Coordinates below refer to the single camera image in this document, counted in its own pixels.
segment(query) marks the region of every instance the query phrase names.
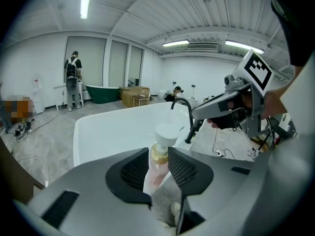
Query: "ceiling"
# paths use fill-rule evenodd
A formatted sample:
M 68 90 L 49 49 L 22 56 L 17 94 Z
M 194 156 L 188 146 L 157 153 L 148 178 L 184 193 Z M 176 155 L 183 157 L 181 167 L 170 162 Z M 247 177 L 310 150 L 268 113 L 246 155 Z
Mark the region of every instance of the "ceiling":
M 8 33 L 10 44 L 48 32 L 88 30 L 124 37 L 165 55 L 163 43 L 187 39 L 218 43 L 214 59 L 240 59 L 246 50 L 225 40 L 265 50 L 262 57 L 290 77 L 288 52 L 271 0 L 90 0 L 80 19 L 80 0 L 31 0 Z

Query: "concrete floor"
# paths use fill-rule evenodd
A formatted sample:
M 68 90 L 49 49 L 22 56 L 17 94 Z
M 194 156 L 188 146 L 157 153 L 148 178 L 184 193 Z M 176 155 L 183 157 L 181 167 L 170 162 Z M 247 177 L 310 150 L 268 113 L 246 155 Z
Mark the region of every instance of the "concrete floor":
M 155 98 L 151 104 L 164 102 Z M 22 165 L 30 175 L 42 184 L 52 183 L 57 178 L 73 168 L 73 132 L 75 122 L 84 116 L 98 113 L 123 109 L 125 106 L 121 101 L 106 104 L 95 104 L 86 102 L 83 108 L 73 109 L 68 112 L 66 108 L 57 111 L 55 108 L 46 110 L 44 113 L 34 116 L 32 130 L 45 124 L 49 120 L 57 117 L 36 130 L 34 133 L 18 143 L 13 134 L 2 134 L 2 139 L 8 149 L 12 151 L 13 156 Z M 251 158 L 247 155 L 247 150 L 253 147 L 248 137 L 242 131 L 216 130 L 205 124 L 196 137 L 196 142 L 192 150 L 216 156 L 212 152 L 213 144 L 216 138 L 214 151 L 219 149 L 224 151 L 225 148 L 232 151 L 233 155 L 226 150 L 227 158 L 238 160 L 248 160 Z
M 17 143 L 13 134 L 3 134 L 2 139 L 21 166 L 45 185 L 46 181 L 52 183 L 73 168 L 73 132 L 78 119 L 123 108 L 126 107 L 121 101 L 106 104 L 86 102 L 84 107 L 73 108 L 72 112 L 66 108 L 61 112 L 52 108 L 33 117 L 32 130 L 58 117 L 29 134 L 24 141 Z

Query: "green bathtub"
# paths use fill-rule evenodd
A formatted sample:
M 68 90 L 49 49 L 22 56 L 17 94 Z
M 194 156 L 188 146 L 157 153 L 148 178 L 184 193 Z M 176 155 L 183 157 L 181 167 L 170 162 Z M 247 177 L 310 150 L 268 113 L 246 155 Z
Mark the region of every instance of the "green bathtub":
M 87 91 L 96 104 L 103 104 L 119 100 L 119 88 L 106 88 L 85 85 Z

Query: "bottle cap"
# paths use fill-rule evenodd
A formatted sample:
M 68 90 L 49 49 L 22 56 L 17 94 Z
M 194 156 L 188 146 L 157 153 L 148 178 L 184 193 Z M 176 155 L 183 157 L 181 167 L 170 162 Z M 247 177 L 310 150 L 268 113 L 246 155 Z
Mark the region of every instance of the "bottle cap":
M 179 137 L 180 131 L 184 126 L 179 126 L 176 124 L 159 124 L 156 127 L 156 141 L 159 145 L 158 147 L 171 147 L 176 143 L 177 138 Z

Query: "backpack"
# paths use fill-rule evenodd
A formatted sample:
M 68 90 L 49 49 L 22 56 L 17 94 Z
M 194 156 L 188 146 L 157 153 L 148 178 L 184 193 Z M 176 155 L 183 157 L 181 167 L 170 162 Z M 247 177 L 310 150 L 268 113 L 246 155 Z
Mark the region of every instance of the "backpack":
M 72 62 L 71 62 L 71 58 L 68 59 L 68 64 L 66 67 L 66 77 L 75 77 L 76 76 L 76 70 L 77 70 L 77 66 L 75 64 L 75 62 L 78 60 L 78 58 L 75 58 Z

